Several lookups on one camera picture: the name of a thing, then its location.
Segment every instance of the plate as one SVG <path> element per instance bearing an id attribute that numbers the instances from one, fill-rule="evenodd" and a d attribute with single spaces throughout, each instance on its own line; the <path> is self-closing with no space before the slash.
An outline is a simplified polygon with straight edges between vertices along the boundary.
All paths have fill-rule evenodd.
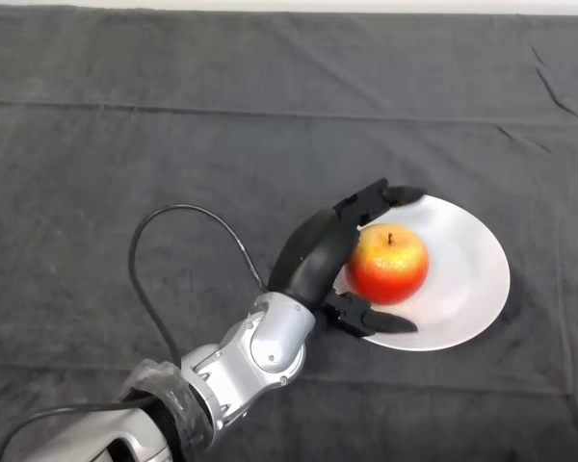
<path id="1" fill-rule="evenodd" d="M 383 347 L 429 351 L 456 346 L 496 320 L 510 291 L 508 259 L 490 230 L 461 207 L 430 195 L 392 209 L 371 224 L 398 223 L 417 234 L 428 249 L 430 266 L 422 287 L 378 311 L 413 321 L 419 331 L 375 334 L 365 340 Z M 344 269 L 336 292 L 351 291 Z"/>

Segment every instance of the robotic hand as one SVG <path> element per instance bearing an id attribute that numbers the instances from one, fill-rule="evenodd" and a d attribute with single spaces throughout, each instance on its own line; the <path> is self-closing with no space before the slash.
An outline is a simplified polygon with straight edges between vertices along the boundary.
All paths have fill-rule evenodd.
<path id="1" fill-rule="evenodd" d="M 141 405 L 90 414 L 25 460 L 184 462 L 219 441 L 257 397 L 296 378 L 315 312 L 357 337 L 417 330 L 410 321 L 371 310 L 357 295 L 337 294 L 333 283 L 357 245 L 358 227 L 424 193 L 381 179 L 319 211 L 289 237 L 268 292 L 219 344 L 184 356 L 181 369 L 143 361 L 127 381 L 125 397 Z"/>

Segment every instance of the black cable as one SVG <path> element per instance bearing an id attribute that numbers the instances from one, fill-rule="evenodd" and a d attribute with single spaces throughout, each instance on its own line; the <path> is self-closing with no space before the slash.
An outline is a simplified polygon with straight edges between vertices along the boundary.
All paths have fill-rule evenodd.
<path id="1" fill-rule="evenodd" d="M 167 343 L 167 346 L 168 346 L 168 348 L 170 350 L 170 354 L 171 354 L 171 361 L 174 363 L 174 365 L 177 368 L 181 369 L 182 356 L 180 355 L 177 344 L 175 343 L 175 340 L 171 336 L 169 330 L 166 328 L 165 324 L 163 323 L 163 320 L 161 319 L 161 317 L 157 313 L 156 309 L 154 308 L 154 305 L 152 305 L 152 302 L 149 300 L 149 298 L 145 294 L 145 290 L 142 287 L 142 284 L 141 284 L 139 277 L 137 275 L 137 268 L 135 265 L 136 257 L 137 257 L 137 244 L 139 243 L 139 239 L 142 235 L 142 232 L 144 231 L 144 228 L 153 219 L 155 219 L 159 215 L 162 215 L 165 212 L 170 212 L 172 210 L 193 210 L 196 212 L 200 212 L 200 213 L 202 213 L 202 214 L 204 214 L 210 218 L 213 218 L 218 223 L 220 223 L 223 226 L 223 228 L 231 235 L 231 237 L 233 238 L 235 243 L 240 248 L 240 251 L 242 252 L 242 256 L 244 257 L 244 260 L 247 262 L 247 266 L 249 267 L 250 273 L 252 274 L 252 277 L 254 277 L 255 281 L 257 282 L 259 289 L 261 289 L 261 291 L 263 291 L 263 292 L 268 292 L 268 289 L 267 289 L 266 285 L 264 284 L 263 280 L 261 279 L 261 276 L 257 272 L 257 269 L 254 266 L 252 259 L 250 258 L 249 252 L 245 248 L 244 244 L 242 244 L 242 240 L 240 240 L 238 235 L 235 234 L 233 229 L 231 229 L 231 227 L 222 218 L 220 218 L 219 216 L 210 212 L 209 210 L 204 209 L 203 207 L 198 207 L 197 205 L 192 205 L 192 204 L 175 204 L 175 205 L 163 207 L 162 209 L 155 210 L 154 212 L 149 214 L 147 217 L 142 219 L 140 221 L 140 223 L 137 225 L 137 228 L 135 228 L 135 232 L 133 233 L 133 237 L 131 238 L 131 242 L 130 242 L 130 245 L 128 248 L 128 274 L 130 276 L 133 287 L 135 288 L 135 292 L 137 293 L 137 296 L 139 297 L 139 300 L 141 301 L 145 310 L 147 311 L 147 313 L 150 315 L 150 317 L 154 321 L 154 324 L 156 324 L 156 327 L 158 328 L 158 330 L 161 332 L 163 339 Z M 47 409 L 40 410 L 39 412 L 32 414 L 31 416 L 27 417 L 25 420 L 18 423 L 7 434 L 7 436 L 4 438 L 4 440 L 0 444 L 0 462 L 2 462 L 4 459 L 5 452 L 7 450 L 9 443 L 11 442 L 11 439 L 15 436 L 15 434 L 17 432 L 19 432 L 19 430 L 21 430 L 26 425 L 31 424 L 32 422 L 36 422 L 40 419 L 44 419 L 47 417 L 64 416 L 64 415 L 68 415 L 68 414 L 103 412 L 103 411 L 119 411 L 119 410 L 124 410 L 124 409 L 133 409 L 133 408 L 138 408 L 138 407 L 142 407 L 142 406 L 145 406 L 147 404 L 150 404 L 154 400 L 155 400 L 155 397 L 150 396 L 150 397 L 135 399 L 135 400 L 126 401 L 126 402 L 99 402 L 99 403 L 90 403 L 90 404 L 70 404 L 67 406 L 50 407 Z"/>
<path id="2" fill-rule="evenodd" d="M 250 270 L 250 273 L 252 274 L 252 277 L 254 277 L 255 281 L 257 282 L 259 289 L 261 289 L 261 291 L 263 291 L 263 292 L 268 292 L 268 289 L 266 288 L 266 285 L 263 283 L 263 280 L 261 279 L 261 276 L 257 272 L 257 269 L 254 267 L 254 263 L 252 262 L 252 259 L 250 258 L 250 255 L 249 255 L 249 252 L 245 248 L 244 244 L 242 244 L 242 240 L 240 240 L 238 235 L 235 234 L 233 229 L 231 229 L 231 226 L 229 226 L 218 215 L 210 212 L 209 210 L 204 209 L 203 207 L 199 207 L 197 205 L 193 205 L 193 204 L 174 204 L 174 205 L 169 205 L 167 207 L 163 207 L 161 209 L 155 210 L 154 212 L 149 214 L 147 217 L 142 219 L 139 222 L 139 224 L 137 225 L 137 228 L 135 228 L 135 232 L 133 233 L 133 237 L 131 238 L 131 244 L 130 244 L 129 249 L 128 249 L 128 275 L 131 278 L 131 283 L 133 284 L 133 287 L 135 288 L 135 292 L 137 293 L 137 296 L 139 297 L 140 302 L 142 303 L 142 305 L 146 309 L 147 313 L 150 315 L 150 317 L 152 318 L 152 320 L 154 321 L 154 323 L 158 327 L 158 330 L 161 332 L 161 335 L 163 336 L 163 339 L 165 340 L 165 343 L 167 344 L 168 348 L 170 349 L 171 361 L 174 363 L 174 365 L 177 368 L 181 368 L 182 367 L 182 355 L 180 354 L 180 350 L 177 347 L 177 344 L 175 343 L 175 340 L 171 336 L 169 330 L 165 327 L 165 324 L 163 323 L 160 316 L 158 315 L 158 313 L 154 309 L 152 302 L 147 297 L 147 294 L 145 293 L 145 290 L 142 287 L 142 283 L 139 280 L 139 276 L 137 275 L 137 268 L 135 265 L 136 257 L 137 257 L 137 244 L 139 243 L 139 238 L 141 237 L 142 233 L 144 232 L 145 227 L 148 226 L 148 224 L 153 219 L 158 217 L 159 215 L 162 215 L 166 212 L 171 212 L 173 210 L 192 210 L 195 212 L 200 212 L 200 213 L 202 213 L 202 214 L 204 214 L 210 218 L 213 218 L 215 221 L 217 221 L 231 235 L 231 237 L 233 238 L 235 243 L 240 248 L 240 252 L 242 252 L 242 256 L 244 257 L 244 260 L 247 263 L 247 266 L 249 267 L 249 270 Z"/>

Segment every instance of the red apple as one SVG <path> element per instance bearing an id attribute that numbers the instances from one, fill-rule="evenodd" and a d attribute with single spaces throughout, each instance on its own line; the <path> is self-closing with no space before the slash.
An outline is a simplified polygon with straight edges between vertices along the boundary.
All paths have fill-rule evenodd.
<path id="1" fill-rule="evenodd" d="M 428 250 L 399 224 L 373 224 L 361 230 L 347 264 L 354 290 L 373 303 L 398 303 L 413 295 L 428 273 Z"/>

